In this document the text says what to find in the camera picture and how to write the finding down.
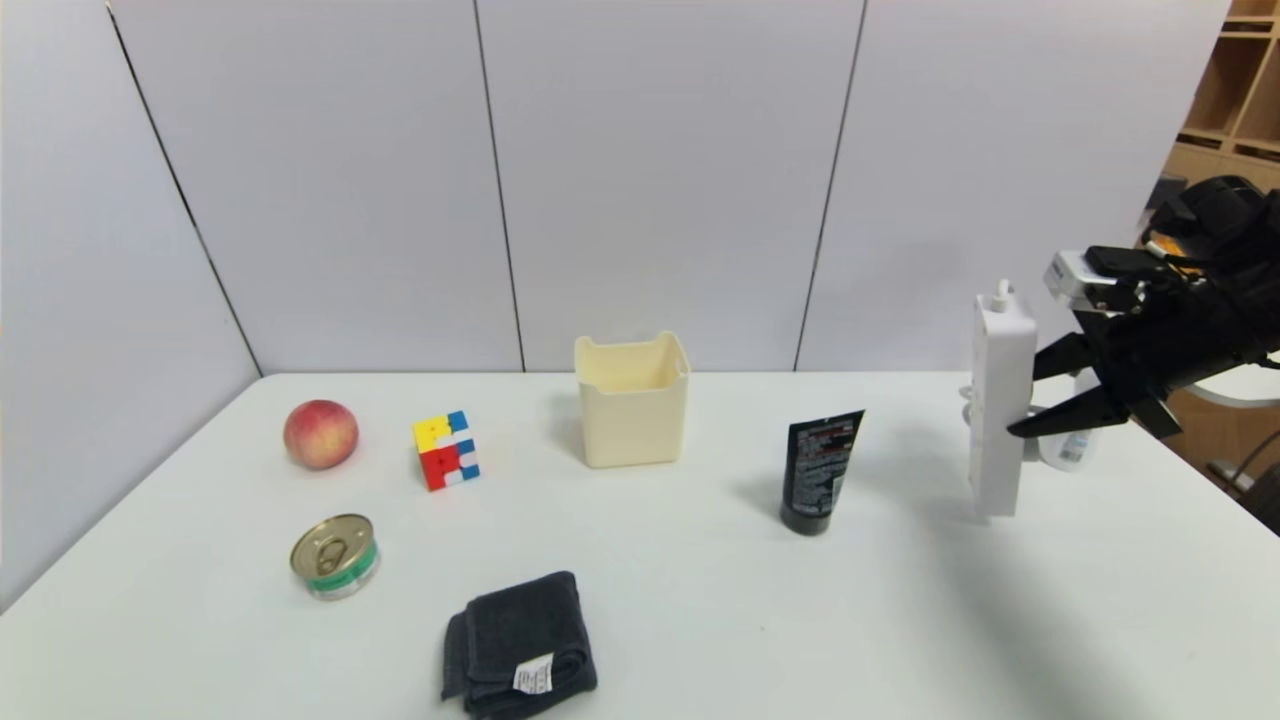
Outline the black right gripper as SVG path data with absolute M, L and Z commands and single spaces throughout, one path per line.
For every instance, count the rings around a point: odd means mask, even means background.
M 1244 279 L 1147 275 L 1085 290 L 1096 313 L 1038 350 L 1032 379 L 1092 368 L 1102 386 L 1015 421 L 1018 438 L 1062 436 L 1126 423 L 1133 415 L 1157 437 L 1180 432 L 1166 401 L 1193 386 L 1268 356 L 1268 277 Z

